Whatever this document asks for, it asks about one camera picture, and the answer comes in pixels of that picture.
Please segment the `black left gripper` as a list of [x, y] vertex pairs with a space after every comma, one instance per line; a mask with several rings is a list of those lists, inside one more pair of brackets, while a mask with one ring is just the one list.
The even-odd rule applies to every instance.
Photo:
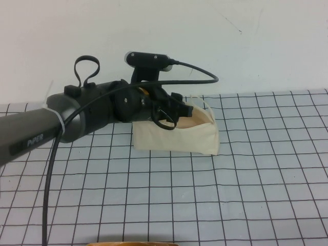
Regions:
[[182, 95], [166, 90], [159, 86], [139, 86], [139, 91], [144, 94], [145, 100], [142, 109], [138, 113], [138, 121], [152, 121], [151, 113], [155, 111], [155, 119], [166, 120], [169, 123], [178, 122], [180, 117], [192, 117], [193, 106], [182, 102]]

